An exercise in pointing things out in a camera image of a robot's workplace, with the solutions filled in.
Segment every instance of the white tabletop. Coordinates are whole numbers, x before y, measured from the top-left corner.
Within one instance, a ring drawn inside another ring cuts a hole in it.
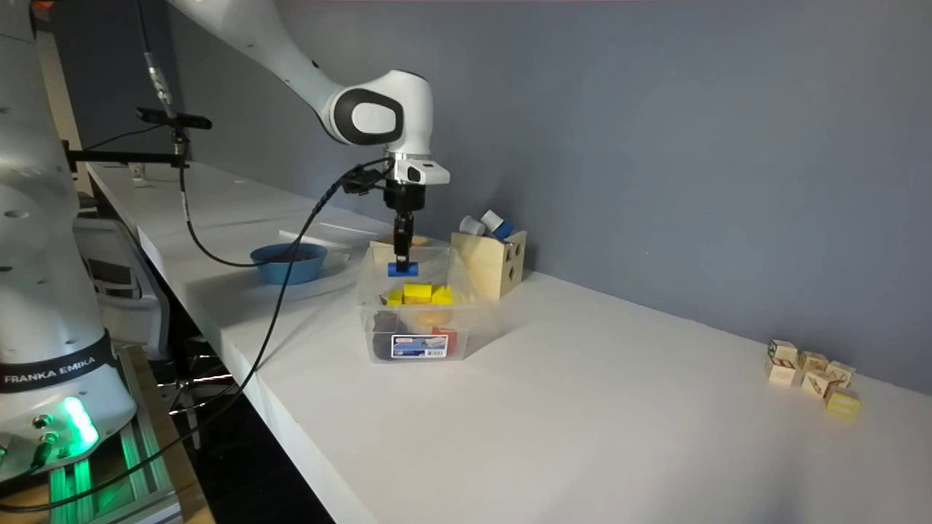
[[[274,288],[199,253],[167,170],[94,176],[242,377]],[[249,258],[313,200],[199,165],[192,205],[208,243]],[[336,520],[932,520],[932,396],[860,374],[863,418],[830,418],[766,384],[764,342],[542,272],[501,319],[467,360],[376,363],[339,271],[288,290],[249,398]]]

